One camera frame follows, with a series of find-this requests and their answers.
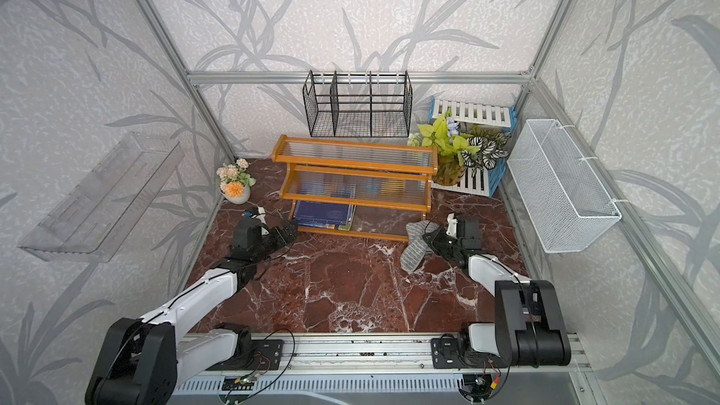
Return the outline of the grey striped cloth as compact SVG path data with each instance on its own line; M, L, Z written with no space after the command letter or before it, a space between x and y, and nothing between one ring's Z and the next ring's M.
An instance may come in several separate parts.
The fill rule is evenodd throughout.
M432 234L440 226L437 223L423 220L408 223L406 232L408 234L408 246L400 255L400 267L407 273L413 273L420 266L427 253L431 252L428 243L425 241L426 234Z

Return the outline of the orange wooden three-tier bookshelf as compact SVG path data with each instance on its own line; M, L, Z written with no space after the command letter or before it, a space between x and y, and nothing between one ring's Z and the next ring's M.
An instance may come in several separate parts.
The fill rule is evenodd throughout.
M292 203L292 217L301 202L354 208L346 230L301 225L301 232L405 243L406 225L431 213L433 147L282 135L272 161L287 165L279 196Z

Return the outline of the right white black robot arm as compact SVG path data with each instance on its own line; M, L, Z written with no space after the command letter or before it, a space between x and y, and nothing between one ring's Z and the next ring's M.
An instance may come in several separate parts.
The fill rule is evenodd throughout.
M467 324L453 355L464 367L567 366L572 357L566 324L552 283L523 276L483 250L478 224L450 217L446 228L421 226L434 254L464 269L494 297L491 324Z

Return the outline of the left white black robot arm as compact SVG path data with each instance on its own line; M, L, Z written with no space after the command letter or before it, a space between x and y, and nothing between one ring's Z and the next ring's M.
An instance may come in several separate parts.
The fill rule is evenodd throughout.
M260 264L279 260L297 234L294 220L281 219L270 227L263 210L245 213L224 259L164 305L137 319L120 319L109 328L85 392L86 403L165 404L176 386L208 369L243 371L240 386L278 369L282 341L255 340L247 326L223 324L192 340L186 335L255 279Z

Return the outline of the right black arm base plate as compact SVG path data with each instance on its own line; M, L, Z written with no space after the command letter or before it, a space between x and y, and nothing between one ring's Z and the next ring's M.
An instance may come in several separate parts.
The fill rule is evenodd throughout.
M507 364L492 352L474 350L468 339L444 334L430 341L435 369L504 369Z

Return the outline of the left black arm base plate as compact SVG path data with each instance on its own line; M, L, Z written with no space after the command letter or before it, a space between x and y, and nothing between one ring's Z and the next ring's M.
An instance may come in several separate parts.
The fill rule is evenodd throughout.
M282 359L281 339L253 340L240 356L217 365L223 371L278 371Z

